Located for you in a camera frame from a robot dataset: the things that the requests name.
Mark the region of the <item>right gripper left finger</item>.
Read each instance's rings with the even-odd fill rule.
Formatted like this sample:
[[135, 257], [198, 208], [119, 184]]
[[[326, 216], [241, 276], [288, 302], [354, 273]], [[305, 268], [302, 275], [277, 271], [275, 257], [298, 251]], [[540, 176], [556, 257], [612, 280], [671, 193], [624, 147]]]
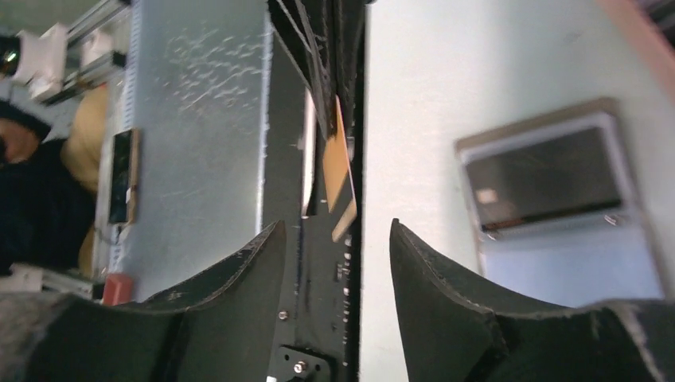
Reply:
[[1, 296], [4, 381], [261, 381], [271, 357], [286, 232], [268, 225], [238, 252], [144, 302], [57, 292]]

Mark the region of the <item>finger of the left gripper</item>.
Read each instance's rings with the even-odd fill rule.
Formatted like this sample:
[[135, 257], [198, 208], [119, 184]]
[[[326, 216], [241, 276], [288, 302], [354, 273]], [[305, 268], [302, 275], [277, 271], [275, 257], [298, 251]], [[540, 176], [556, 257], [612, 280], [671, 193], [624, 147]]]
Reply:
[[335, 131], [332, 5], [331, 1], [267, 2], [275, 32], [311, 91], [325, 138]]
[[365, 25], [365, 3], [359, 0], [337, 0], [333, 4], [334, 94], [340, 100], [345, 131], [353, 124], [357, 63]]

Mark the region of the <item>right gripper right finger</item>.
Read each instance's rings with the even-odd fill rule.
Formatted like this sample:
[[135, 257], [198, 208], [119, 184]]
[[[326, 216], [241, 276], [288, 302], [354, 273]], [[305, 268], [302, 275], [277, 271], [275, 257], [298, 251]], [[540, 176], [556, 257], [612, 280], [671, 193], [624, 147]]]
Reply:
[[398, 220], [392, 283], [411, 381], [671, 381], [674, 304], [558, 306], [489, 281]]

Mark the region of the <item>grey card holder wallet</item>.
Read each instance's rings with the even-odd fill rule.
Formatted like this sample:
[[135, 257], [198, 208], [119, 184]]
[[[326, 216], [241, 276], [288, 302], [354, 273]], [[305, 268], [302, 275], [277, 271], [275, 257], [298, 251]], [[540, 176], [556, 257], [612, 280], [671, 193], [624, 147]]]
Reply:
[[455, 154], [483, 277], [562, 306], [665, 297], [616, 99], [462, 137]]

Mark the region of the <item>gold card magnetic stripe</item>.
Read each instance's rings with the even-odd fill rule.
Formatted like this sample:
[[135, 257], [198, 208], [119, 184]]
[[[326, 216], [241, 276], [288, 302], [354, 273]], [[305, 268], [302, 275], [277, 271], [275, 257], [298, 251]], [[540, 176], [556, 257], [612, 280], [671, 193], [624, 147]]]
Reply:
[[329, 213], [337, 211], [336, 206], [338, 205], [338, 198], [343, 187], [347, 185], [349, 189], [349, 203], [346, 205], [344, 211], [339, 213], [340, 219], [331, 233], [332, 241], [337, 243], [357, 218], [357, 198], [353, 185], [353, 174], [341, 102], [338, 96], [335, 97], [335, 110], [336, 134], [326, 140], [322, 157], [322, 169]]

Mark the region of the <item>black credit card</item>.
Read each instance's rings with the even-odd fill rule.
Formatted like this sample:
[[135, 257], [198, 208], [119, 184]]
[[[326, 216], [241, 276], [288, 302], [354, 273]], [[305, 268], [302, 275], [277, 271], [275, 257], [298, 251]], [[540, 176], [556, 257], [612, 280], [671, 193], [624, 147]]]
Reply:
[[466, 171], [484, 232], [622, 205], [599, 127], [474, 160]]

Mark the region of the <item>pink oval tray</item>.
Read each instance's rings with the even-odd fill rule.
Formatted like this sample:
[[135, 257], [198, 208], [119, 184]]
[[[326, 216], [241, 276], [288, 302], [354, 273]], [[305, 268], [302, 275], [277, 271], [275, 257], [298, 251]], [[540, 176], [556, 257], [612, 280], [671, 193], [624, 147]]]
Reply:
[[674, 105], [674, 47], [647, 10], [640, 1], [598, 0], [595, 3], [618, 28]]

